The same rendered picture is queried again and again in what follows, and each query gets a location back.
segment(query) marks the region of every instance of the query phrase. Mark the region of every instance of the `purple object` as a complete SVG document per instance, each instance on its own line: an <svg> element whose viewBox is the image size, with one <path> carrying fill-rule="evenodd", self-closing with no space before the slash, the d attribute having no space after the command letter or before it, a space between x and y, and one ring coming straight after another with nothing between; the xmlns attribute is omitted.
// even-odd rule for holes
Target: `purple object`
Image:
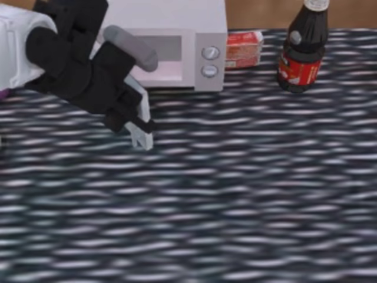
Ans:
<svg viewBox="0 0 377 283"><path fill-rule="evenodd" d="M0 100L5 99L9 94L9 90L0 90Z"/></svg>

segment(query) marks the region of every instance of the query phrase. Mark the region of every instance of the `bottle label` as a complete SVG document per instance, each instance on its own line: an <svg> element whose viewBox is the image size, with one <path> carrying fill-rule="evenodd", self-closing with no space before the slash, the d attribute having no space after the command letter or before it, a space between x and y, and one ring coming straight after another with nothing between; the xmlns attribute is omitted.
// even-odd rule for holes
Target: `bottle label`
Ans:
<svg viewBox="0 0 377 283"><path fill-rule="evenodd" d="M304 5L312 11L322 12L328 9L330 0L304 0Z"/></svg>
<svg viewBox="0 0 377 283"><path fill-rule="evenodd" d="M308 85L315 82L322 60L314 63L300 63L283 53L279 60L279 75L288 83Z"/></svg>

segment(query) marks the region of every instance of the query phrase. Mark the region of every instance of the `bottle base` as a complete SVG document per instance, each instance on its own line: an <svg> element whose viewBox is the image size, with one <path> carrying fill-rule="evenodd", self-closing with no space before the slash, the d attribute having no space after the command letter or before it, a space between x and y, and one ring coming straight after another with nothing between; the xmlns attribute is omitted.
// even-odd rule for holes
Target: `bottle base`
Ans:
<svg viewBox="0 0 377 283"><path fill-rule="evenodd" d="M281 79L279 73L276 74L276 80L283 90L288 91L290 93L304 93L305 91L312 88L312 86L314 85L314 84L307 84L307 85L291 84L287 82L286 80Z"/></svg>

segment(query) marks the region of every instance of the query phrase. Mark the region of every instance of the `white microwave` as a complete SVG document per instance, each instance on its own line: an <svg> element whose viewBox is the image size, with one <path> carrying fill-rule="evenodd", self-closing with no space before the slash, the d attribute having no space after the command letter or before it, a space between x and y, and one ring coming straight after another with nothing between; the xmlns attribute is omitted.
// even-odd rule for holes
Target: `white microwave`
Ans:
<svg viewBox="0 0 377 283"><path fill-rule="evenodd" d="M226 61L224 0L108 0L102 30L116 25L154 48L158 68L131 75L145 88L221 91Z"/></svg>

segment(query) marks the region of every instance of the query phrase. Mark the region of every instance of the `rippling water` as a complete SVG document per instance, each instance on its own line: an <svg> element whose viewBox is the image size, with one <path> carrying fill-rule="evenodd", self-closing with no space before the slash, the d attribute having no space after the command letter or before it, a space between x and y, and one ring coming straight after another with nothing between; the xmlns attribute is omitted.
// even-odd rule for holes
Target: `rippling water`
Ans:
<svg viewBox="0 0 377 283"><path fill-rule="evenodd" d="M0 282L377 282L377 31L333 30L316 87L285 37L220 94L151 94L135 150L54 97L2 102Z"/></svg>

